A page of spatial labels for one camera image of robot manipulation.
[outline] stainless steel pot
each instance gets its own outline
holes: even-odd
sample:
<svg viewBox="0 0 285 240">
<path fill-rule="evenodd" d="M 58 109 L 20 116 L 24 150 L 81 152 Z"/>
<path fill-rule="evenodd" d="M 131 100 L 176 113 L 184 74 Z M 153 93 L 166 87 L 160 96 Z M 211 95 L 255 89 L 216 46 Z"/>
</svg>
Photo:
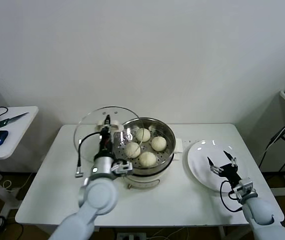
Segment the stainless steel pot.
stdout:
<svg viewBox="0 0 285 240">
<path fill-rule="evenodd" d="M 140 149 L 141 153 L 151 152 L 156 156 L 157 162 L 152 167 L 142 167 L 139 163 L 139 156 L 132 158 L 133 175 L 138 177 L 150 177 L 157 175 L 164 171 L 172 162 L 174 158 L 174 149 L 176 146 L 176 138 L 171 128 L 157 119 L 149 117 L 140 117 L 132 119 L 123 124 L 124 130 L 115 133 L 113 149 L 117 159 L 125 159 L 125 147 L 130 142 L 140 142 L 136 139 L 136 132 L 143 124 L 145 129 L 150 131 L 150 139 L 147 142 L 142 142 Z M 164 151 L 155 151 L 152 148 L 152 140 L 154 137 L 163 137 L 167 141 L 167 148 Z"/>
</svg>

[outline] pot handle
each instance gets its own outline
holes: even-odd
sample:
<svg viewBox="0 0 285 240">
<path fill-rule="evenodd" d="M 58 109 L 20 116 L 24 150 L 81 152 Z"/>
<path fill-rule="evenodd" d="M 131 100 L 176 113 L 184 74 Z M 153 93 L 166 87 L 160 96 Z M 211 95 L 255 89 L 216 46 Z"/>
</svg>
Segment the pot handle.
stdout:
<svg viewBox="0 0 285 240">
<path fill-rule="evenodd" d="M 184 151 L 183 149 L 183 141 L 181 138 L 176 138 L 176 146 L 174 147 L 173 153 L 174 154 L 182 154 Z"/>
</svg>

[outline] steamed bun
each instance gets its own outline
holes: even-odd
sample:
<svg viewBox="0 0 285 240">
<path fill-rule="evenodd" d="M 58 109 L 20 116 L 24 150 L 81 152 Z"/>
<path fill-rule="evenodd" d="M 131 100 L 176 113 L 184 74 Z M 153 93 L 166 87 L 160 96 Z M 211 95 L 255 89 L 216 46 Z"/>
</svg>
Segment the steamed bun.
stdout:
<svg viewBox="0 0 285 240">
<path fill-rule="evenodd" d="M 161 152 L 166 149 L 167 141 L 162 136 L 156 136 L 151 141 L 151 146 L 155 151 Z"/>
<path fill-rule="evenodd" d="M 151 132 L 146 128 L 139 128 L 136 132 L 136 139 L 139 142 L 147 142 L 151 138 Z"/>
<path fill-rule="evenodd" d="M 157 159 L 153 153 L 145 151 L 140 155 L 139 162 L 144 168 L 149 168 L 156 164 Z"/>
<path fill-rule="evenodd" d="M 138 143 L 130 142 L 126 145 L 124 154 L 126 154 L 128 158 L 135 159 L 141 154 L 141 148 Z"/>
</svg>

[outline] white plate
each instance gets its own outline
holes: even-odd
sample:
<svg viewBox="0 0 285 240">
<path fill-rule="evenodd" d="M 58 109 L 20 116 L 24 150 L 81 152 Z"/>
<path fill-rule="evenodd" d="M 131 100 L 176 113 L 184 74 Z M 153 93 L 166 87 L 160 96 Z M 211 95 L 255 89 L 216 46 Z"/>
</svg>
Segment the white plate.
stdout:
<svg viewBox="0 0 285 240">
<path fill-rule="evenodd" d="M 246 160 L 234 150 L 234 148 L 226 143 L 215 140 L 202 140 L 191 146 L 187 161 L 192 174 L 206 187 L 219 192 L 221 184 L 225 177 L 220 177 L 211 172 L 208 159 L 217 167 L 229 164 L 230 160 L 224 154 L 224 151 L 237 158 L 238 175 L 243 179 L 248 176 L 246 168 Z M 223 193 L 231 191 L 229 183 L 225 183 L 222 187 Z"/>
</svg>

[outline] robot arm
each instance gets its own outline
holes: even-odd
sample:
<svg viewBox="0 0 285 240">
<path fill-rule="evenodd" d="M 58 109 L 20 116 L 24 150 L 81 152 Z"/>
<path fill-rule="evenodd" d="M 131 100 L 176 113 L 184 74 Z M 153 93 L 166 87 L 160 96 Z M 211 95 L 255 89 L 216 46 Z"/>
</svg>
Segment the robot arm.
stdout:
<svg viewBox="0 0 285 240">
<path fill-rule="evenodd" d="M 88 240 L 94 232 L 96 217 L 109 213 L 117 204 L 119 193 L 113 180 L 133 171 L 130 161 L 116 159 L 113 154 L 110 132 L 113 126 L 110 125 L 109 115 L 99 127 L 99 152 L 94 157 L 90 177 L 80 188 L 79 211 L 65 218 L 50 236 L 50 240 Z M 80 166 L 77 166 L 76 171 L 76 178 L 83 176 Z"/>
<path fill-rule="evenodd" d="M 270 203 L 258 197 L 250 178 L 241 179 L 237 174 L 237 159 L 228 152 L 225 155 L 231 161 L 217 167 L 208 157 L 210 170 L 223 178 L 227 178 L 237 201 L 242 205 L 243 214 L 251 226 L 256 240 L 285 240 L 285 227 L 274 218 L 274 209 Z"/>
</svg>

